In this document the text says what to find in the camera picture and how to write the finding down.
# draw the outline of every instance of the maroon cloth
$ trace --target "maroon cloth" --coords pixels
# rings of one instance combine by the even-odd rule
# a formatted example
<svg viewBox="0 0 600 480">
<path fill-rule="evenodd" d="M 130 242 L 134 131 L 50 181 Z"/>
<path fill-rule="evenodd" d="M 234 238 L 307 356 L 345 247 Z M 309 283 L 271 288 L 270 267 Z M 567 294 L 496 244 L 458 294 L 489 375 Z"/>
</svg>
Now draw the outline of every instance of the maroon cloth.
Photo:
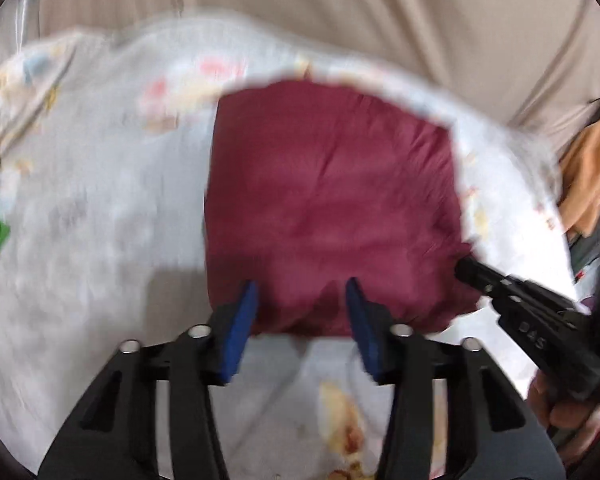
<svg viewBox="0 0 600 480">
<path fill-rule="evenodd" d="M 454 278 L 460 205 L 446 130 L 344 87 L 223 97 L 205 201 L 212 306 L 256 280 L 256 332 L 349 335 L 344 285 L 423 332 L 475 309 Z"/>
</svg>

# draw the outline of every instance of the human hand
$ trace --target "human hand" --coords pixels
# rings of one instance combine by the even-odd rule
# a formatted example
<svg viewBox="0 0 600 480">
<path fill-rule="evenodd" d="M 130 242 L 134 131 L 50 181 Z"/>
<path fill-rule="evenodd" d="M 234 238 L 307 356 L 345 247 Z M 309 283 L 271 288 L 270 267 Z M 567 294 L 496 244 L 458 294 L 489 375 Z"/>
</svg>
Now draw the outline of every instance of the human hand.
<svg viewBox="0 0 600 480">
<path fill-rule="evenodd" d="M 544 428 L 555 426 L 562 430 L 578 430 L 576 435 L 564 446 L 558 448 L 558 454 L 565 466 L 578 462 L 600 434 L 600 406 L 593 402 L 561 400 L 552 406 L 548 398 L 549 382 L 547 376 L 538 372 L 529 386 L 526 399 L 532 411 Z"/>
</svg>

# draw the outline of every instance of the orange cloth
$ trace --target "orange cloth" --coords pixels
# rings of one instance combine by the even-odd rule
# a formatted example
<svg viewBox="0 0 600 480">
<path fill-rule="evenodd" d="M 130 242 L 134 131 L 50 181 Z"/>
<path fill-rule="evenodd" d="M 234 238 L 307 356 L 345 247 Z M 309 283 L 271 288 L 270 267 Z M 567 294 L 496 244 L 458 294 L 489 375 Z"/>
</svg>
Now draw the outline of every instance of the orange cloth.
<svg viewBox="0 0 600 480">
<path fill-rule="evenodd" d="M 600 120 L 580 132 L 560 161 L 558 208 L 569 239 L 592 234 L 600 217 Z"/>
</svg>

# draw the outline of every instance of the beige fabric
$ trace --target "beige fabric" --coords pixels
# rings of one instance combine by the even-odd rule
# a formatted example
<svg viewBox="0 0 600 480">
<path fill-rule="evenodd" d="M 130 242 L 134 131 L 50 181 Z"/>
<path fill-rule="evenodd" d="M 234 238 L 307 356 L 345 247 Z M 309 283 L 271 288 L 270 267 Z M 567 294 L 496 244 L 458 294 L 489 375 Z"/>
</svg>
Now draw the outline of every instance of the beige fabric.
<svg viewBox="0 0 600 480">
<path fill-rule="evenodd" d="M 41 26 L 123 27 L 197 6 L 396 62 L 501 123 L 542 132 L 557 152 L 600 98 L 594 0 L 42 0 Z"/>
<path fill-rule="evenodd" d="M 560 161 L 562 199 L 558 209 L 569 238 L 590 236 L 600 218 L 600 120 L 573 141 Z"/>
</svg>

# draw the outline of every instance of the metal bolt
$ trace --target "metal bolt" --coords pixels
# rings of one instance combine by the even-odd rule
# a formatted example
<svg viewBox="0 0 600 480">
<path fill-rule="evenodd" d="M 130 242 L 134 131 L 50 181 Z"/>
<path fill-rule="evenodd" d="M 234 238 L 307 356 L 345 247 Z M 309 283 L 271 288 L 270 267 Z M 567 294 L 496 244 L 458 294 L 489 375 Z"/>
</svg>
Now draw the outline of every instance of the metal bolt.
<svg viewBox="0 0 600 480">
<path fill-rule="evenodd" d="M 189 334 L 189 337 L 192 337 L 193 339 L 199 339 L 211 334 L 211 327 L 209 325 L 194 325 L 189 328 L 187 333 Z"/>
<path fill-rule="evenodd" d="M 409 325 L 404 324 L 392 325 L 389 330 L 396 337 L 409 337 L 413 334 L 413 328 L 411 328 Z"/>
<path fill-rule="evenodd" d="M 120 351 L 123 354 L 133 354 L 134 352 L 137 352 L 141 347 L 142 345 L 139 341 L 136 341 L 135 339 L 127 339 L 120 345 Z"/>
<path fill-rule="evenodd" d="M 482 343 L 475 337 L 468 337 L 462 341 L 462 348 L 469 352 L 477 352 L 482 350 Z"/>
</svg>

